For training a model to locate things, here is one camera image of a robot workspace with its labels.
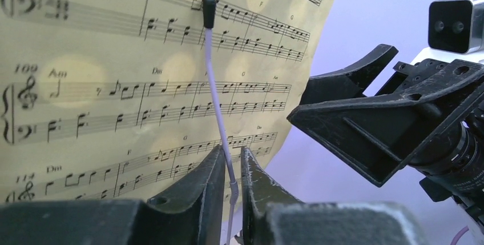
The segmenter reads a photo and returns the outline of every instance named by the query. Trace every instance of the yellowed paper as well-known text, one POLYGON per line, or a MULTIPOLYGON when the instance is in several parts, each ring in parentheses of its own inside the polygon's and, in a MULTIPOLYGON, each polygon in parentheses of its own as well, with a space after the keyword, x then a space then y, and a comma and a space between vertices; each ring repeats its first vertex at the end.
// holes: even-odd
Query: yellowed paper
MULTIPOLYGON (((196 167, 220 143, 200 2, 1 0, 1 200, 147 199, 196 167)), ((332 2, 218 0, 238 177, 241 146, 264 166, 281 147, 332 2)))

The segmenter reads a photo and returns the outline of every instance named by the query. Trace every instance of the black plastic bracket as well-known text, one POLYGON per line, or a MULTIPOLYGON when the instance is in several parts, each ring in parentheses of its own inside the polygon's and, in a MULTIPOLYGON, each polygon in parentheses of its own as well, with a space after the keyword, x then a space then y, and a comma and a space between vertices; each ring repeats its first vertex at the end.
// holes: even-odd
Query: black plastic bracket
POLYGON ((405 207, 303 203, 272 179, 248 148, 241 152, 244 245, 428 245, 405 207))
POLYGON ((363 92, 397 53, 395 47, 380 44, 344 69, 310 77, 299 104, 364 97, 363 92))
POLYGON ((433 139, 463 121, 484 101, 482 65, 462 60, 443 67, 440 64, 427 78, 411 86, 393 85, 398 90, 375 97, 343 99, 349 95, 343 82, 332 87, 312 86, 307 91, 332 91, 335 97, 299 105, 288 120, 381 187, 433 139))
POLYGON ((216 146, 151 198, 19 202, 0 208, 2 244, 200 244, 220 240, 225 163, 216 146))

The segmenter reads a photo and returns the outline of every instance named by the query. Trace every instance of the musical note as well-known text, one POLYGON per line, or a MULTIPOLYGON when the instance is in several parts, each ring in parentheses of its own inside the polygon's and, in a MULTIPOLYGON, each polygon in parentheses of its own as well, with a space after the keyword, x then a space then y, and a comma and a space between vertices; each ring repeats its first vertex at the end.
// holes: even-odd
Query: musical note
POLYGON ((49 123, 47 125, 47 142, 50 142, 50 133, 51 132, 61 129, 60 126, 57 126, 57 123, 60 123, 61 121, 62 120, 60 118, 59 118, 58 121, 56 121, 56 120, 49 121, 49 123))
POLYGON ((92 181, 92 177, 95 176, 97 174, 96 171, 92 172, 90 175, 89 175, 89 184, 91 184, 91 181, 92 181))
POLYGON ((180 165, 175 166, 175 168, 172 169, 172 176, 175 178, 176 174, 180 171, 178 168, 180 165))
POLYGON ((127 92, 130 88, 128 86, 124 87, 121 92, 121 100, 125 99, 132 99, 135 95, 135 91, 139 88, 139 84, 135 85, 131 91, 131 95, 125 96, 124 93, 127 92))
POLYGON ((222 94, 227 94, 227 93, 230 93, 230 88, 232 87, 233 84, 230 84, 230 87, 228 84, 224 85, 224 87, 222 88, 222 94))
POLYGON ((164 111, 165 111, 165 109, 167 109, 168 107, 169 107, 169 105, 165 105, 165 106, 163 106, 163 108, 162 108, 162 112, 160 113, 160 122, 159 122, 158 126, 161 126, 161 125, 162 125, 162 119, 163 119, 164 117, 166 117, 166 116, 167 116, 167 114, 166 114, 166 113, 164 113, 164 111))
POLYGON ((104 181, 106 181, 106 176, 108 173, 111 172, 111 169, 107 169, 105 172, 104 172, 104 181))
POLYGON ((281 27, 283 27, 283 24, 279 24, 277 22, 277 19, 275 19, 273 23, 269 23, 269 24, 274 34, 279 34, 281 32, 281 27))
POLYGON ((126 167, 130 164, 129 161, 126 161, 124 164, 123 164, 123 174, 124 174, 124 171, 126 170, 126 167))
POLYGON ((57 92, 50 93, 50 97, 58 98, 60 93, 61 93, 61 80, 59 79, 59 82, 57 83, 57 92))
POLYGON ((17 127, 17 142, 21 142, 24 139, 30 137, 30 135, 37 133, 37 125, 22 125, 17 127))
POLYGON ((229 10, 229 9, 228 9, 228 5, 226 4, 226 5, 223 7, 223 9, 222 9, 222 14, 221 14, 221 17, 223 17, 223 18, 225 18, 225 19, 230 19, 230 14, 232 14, 232 13, 233 13, 233 11, 234 11, 234 9, 233 9, 233 8, 231 8, 231 9, 229 10))
POLYGON ((254 42, 254 46, 252 48, 252 53, 256 50, 257 45, 259 45, 260 38, 257 38, 256 41, 254 42))
POLYGON ((31 91, 34 86, 35 77, 31 75, 29 78, 27 78, 25 88, 22 89, 17 95, 17 99, 21 102, 22 108, 25 110, 32 109, 34 107, 35 101, 37 100, 37 94, 31 91))
POLYGON ((192 0, 192 5, 190 6, 190 9, 200 11, 201 10, 201 1, 200 0, 192 0))
POLYGON ((119 80, 116 81, 116 85, 114 86, 114 90, 109 92, 109 95, 115 95, 119 90, 121 90, 121 84, 119 80))
POLYGON ((121 195, 121 191, 123 191, 123 189, 126 187, 127 183, 123 183, 121 185, 119 185, 119 189, 118 189, 118 196, 121 195))
POLYGON ((146 41, 146 38, 148 37, 148 31, 156 30, 156 25, 155 25, 156 22, 158 22, 157 18, 150 18, 150 20, 148 20, 148 25, 146 26, 146 32, 144 33, 145 41, 146 41))
POLYGON ((176 88, 175 88, 175 93, 173 94, 173 97, 175 97, 175 96, 176 96, 176 92, 177 92, 177 91, 178 91, 178 89, 180 89, 181 87, 182 87, 181 85, 176 86, 176 88))
POLYGON ((74 174, 68 174, 68 175, 66 176, 66 181, 65 181, 65 183, 64 183, 64 187, 78 186, 78 185, 79 185, 79 182, 80 182, 80 179, 81 179, 82 177, 84 177, 85 175, 86 175, 86 174, 84 174, 84 173, 79 174, 79 175, 78 175, 78 177, 77 177, 77 182, 67 184, 68 179, 70 179, 70 178, 72 178, 72 177, 74 176, 74 174))
POLYGON ((151 88, 153 88, 155 86, 156 86, 156 82, 151 82, 150 85, 148 85, 148 93, 146 94, 146 97, 150 96, 151 88))
POLYGON ((142 176, 143 176, 143 175, 138 175, 138 176, 135 178, 135 184, 133 185, 133 190, 135 190, 135 189, 136 189, 136 184, 142 180, 142 178, 141 178, 142 176))
POLYGON ((103 199, 103 198, 107 197, 106 193, 107 193, 107 190, 104 190, 104 191, 101 193, 101 199, 103 199))
POLYGON ((146 111, 144 111, 144 112, 143 112, 143 115, 142 115, 142 117, 141 117, 141 123, 140 123, 140 125, 139 125, 139 127, 140 127, 140 128, 142 128, 142 127, 143 127, 143 122, 144 122, 144 121, 145 121, 147 118, 149 118, 149 117, 150 117, 150 115, 149 115, 149 113, 150 113, 150 112, 151 112, 151 109, 150 109, 150 110, 146 110, 146 111))
POLYGON ((217 47, 217 50, 220 49, 220 45, 222 45, 222 43, 225 42, 224 40, 224 36, 228 33, 228 31, 223 31, 222 32, 222 36, 220 37, 220 40, 219 40, 219 46, 217 47))
POLYGON ((190 110, 190 113, 191 113, 191 118, 193 118, 195 116, 195 113, 200 110, 200 106, 201 105, 196 105, 193 109, 190 110))
POLYGON ((233 46, 232 46, 232 53, 235 50, 235 47, 237 47, 237 45, 239 45, 239 41, 240 41, 240 37, 236 37, 235 40, 234 40, 233 46))

